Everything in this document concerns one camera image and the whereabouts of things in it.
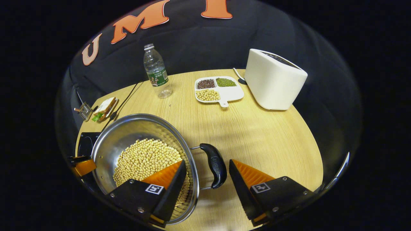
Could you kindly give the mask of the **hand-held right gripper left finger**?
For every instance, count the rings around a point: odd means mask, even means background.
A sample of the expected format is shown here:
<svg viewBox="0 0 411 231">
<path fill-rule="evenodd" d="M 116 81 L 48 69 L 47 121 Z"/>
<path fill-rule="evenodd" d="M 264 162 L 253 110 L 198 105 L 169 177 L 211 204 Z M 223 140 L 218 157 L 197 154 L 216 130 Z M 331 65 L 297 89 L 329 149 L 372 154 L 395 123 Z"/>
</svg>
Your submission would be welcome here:
<svg viewBox="0 0 411 231">
<path fill-rule="evenodd" d="M 125 181 L 106 199 L 137 221 L 164 228 L 171 220 L 186 173 L 182 160 L 142 181 Z"/>
</svg>

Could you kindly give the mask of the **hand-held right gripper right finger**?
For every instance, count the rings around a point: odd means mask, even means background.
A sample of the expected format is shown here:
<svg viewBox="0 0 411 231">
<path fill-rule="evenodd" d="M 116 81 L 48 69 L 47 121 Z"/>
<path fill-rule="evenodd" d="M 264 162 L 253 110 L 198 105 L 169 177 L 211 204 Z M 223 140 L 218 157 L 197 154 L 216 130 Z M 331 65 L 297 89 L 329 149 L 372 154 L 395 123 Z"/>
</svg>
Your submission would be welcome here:
<svg viewBox="0 0 411 231">
<path fill-rule="evenodd" d="M 229 173 L 244 212 L 255 227 L 289 215 L 314 196 L 288 176 L 274 178 L 235 159 L 230 159 Z"/>
</svg>

